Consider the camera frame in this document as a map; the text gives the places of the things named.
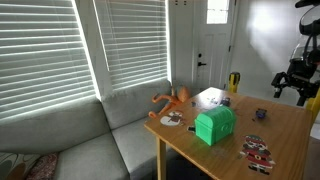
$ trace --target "green cube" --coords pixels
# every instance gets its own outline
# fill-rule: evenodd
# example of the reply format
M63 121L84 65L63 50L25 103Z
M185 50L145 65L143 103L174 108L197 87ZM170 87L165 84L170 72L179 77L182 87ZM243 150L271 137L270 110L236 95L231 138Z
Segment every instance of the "green cube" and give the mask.
M196 135L211 146L233 133L235 122L236 116L232 109L218 106L197 116Z

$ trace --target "gray couch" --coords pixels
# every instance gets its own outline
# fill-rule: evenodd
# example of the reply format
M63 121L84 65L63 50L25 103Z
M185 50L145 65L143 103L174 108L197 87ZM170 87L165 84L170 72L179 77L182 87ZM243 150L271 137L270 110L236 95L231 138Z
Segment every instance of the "gray couch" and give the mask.
M155 137L143 124L156 93L169 94L166 80L142 84L102 98L0 125L0 152L60 152L54 179L150 179L156 172ZM167 147L168 160L176 156Z

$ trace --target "wooden table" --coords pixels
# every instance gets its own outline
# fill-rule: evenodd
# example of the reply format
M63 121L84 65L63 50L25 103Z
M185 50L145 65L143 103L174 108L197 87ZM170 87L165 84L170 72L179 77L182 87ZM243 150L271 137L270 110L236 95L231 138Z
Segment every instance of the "wooden table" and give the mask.
M194 125L199 113L217 106L224 97L231 98L230 107L237 116L234 133L208 146L187 127ZM267 110L265 119L255 118L258 108ZM183 112L184 125L160 123L161 117L173 110ZM166 144L213 179L302 179L312 126L310 111L209 88L169 112L145 123L156 136L158 179L166 179ZM276 163L268 170L270 175L249 169L249 160L240 155L246 135L257 135L267 144Z

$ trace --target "window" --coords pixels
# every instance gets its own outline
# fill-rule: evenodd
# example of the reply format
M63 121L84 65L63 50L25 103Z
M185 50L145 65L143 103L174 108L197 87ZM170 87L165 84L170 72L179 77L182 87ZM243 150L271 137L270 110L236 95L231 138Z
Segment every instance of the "window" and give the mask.
M167 78L165 0L95 0L114 90Z
M207 24L228 22L229 0L208 0Z
M95 96L71 0L0 0L0 121Z

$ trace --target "orange figure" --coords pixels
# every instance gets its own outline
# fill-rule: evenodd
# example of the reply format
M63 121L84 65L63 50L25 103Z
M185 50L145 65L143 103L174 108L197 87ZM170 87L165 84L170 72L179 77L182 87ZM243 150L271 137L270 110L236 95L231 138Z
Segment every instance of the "orange figure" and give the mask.
M188 100L191 97L189 90L185 86L182 86L179 89L178 96L175 95L175 91L174 91L173 87L171 89L171 96L169 96L169 95L160 95L160 96L158 96L158 95L159 94L156 94L156 95L154 95L152 97L152 102L153 103L157 103L157 102L161 101L162 99L169 100L169 102L158 113L158 115L162 114L163 112L167 111L168 109L171 109L172 107L174 107L174 106L176 106L178 104L181 104L181 103L185 102L186 100ZM153 111L149 112L149 117L151 117L151 118L156 118L158 115Z

